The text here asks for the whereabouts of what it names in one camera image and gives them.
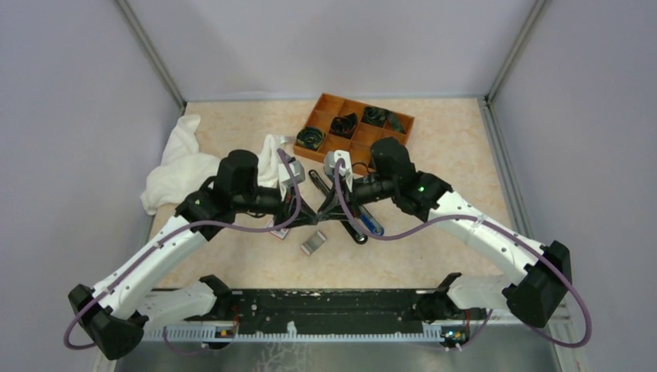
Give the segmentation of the silver staple strip tray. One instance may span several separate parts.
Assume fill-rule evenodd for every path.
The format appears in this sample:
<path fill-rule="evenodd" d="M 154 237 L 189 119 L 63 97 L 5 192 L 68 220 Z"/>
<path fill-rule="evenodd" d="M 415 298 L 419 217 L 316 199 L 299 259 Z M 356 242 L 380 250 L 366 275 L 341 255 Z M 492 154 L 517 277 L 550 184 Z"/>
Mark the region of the silver staple strip tray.
<path fill-rule="evenodd" d="M 301 250 L 308 256 L 314 254 L 324 243 L 327 237 L 321 231 L 312 233 L 302 244 Z"/>

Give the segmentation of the red white staple box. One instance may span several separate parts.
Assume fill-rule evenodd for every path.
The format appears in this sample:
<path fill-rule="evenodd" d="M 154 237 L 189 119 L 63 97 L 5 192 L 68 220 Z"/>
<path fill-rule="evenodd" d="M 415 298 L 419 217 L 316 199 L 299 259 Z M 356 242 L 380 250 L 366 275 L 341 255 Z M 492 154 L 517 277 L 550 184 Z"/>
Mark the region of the red white staple box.
<path fill-rule="evenodd" d="M 267 223 L 266 227 L 267 227 L 267 228 L 270 228 L 270 227 L 272 227 L 272 226 L 274 226 L 274 221 L 271 219 L 271 220 Z M 283 229 L 270 230 L 270 231 L 269 231 L 269 234 L 271 234 L 271 235 L 273 235 L 273 236 L 276 236 L 278 239 L 284 240 L 284 239 L 287 237 L 287 235 L 288 235 L 289 232 L 290 232 L 289 229 L 287 229 L 287 228 L 283 228 Z"/>

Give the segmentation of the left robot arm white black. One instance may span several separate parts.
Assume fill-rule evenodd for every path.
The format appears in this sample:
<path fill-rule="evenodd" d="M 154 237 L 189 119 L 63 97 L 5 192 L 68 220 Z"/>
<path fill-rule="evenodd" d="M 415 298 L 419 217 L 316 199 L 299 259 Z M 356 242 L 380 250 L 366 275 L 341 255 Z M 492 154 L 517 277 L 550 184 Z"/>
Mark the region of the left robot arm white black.
<path fill-rule="evenodd" d="M 107 359 L 126 356 L 153 330 L 198 317 L 221 321 L 234 313 L 230 288 L 214 275 L 175 291 L 150 293 L 221 230 L 238 229 L 238 214 L 272 215 L 275 229 L 315 222 L 299 191 L 303 166 L 284 150 L 277 153 L 282 161 L 277 186 L 258 185 L 256 154 L 233 150 L 220 161 L 217 174 L 190 193 L 138 253 L 94 286 L 79 284 L 70 291 L 73 323 Z"/>

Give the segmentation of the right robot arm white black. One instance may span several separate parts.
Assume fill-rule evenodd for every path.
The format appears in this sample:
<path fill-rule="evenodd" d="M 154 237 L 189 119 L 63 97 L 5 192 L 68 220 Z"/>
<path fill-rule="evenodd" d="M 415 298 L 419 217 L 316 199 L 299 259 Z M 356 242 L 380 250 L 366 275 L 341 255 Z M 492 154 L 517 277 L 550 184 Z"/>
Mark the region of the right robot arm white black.
<path fill-rule="evenodd" d="M 356 211 L 390 199 L 403 213 L 459 239 L 486 257 L 501 276 L 456 273 L 436 298 L 438 313 L 457 319 L 466 309 L 504 309 L 525 324 L 543 328 L 572 284 L 569 248 L 555 240 L 545 245 L 518 234 L 483 214 L 434 174 L 417 170 L 407 148 L 396 139 L 377 140 L 370 148 L 375 171 L 354 178 L 349 152 L 333 150 L 324 159 L 335 180 L 337 201 Z"/>

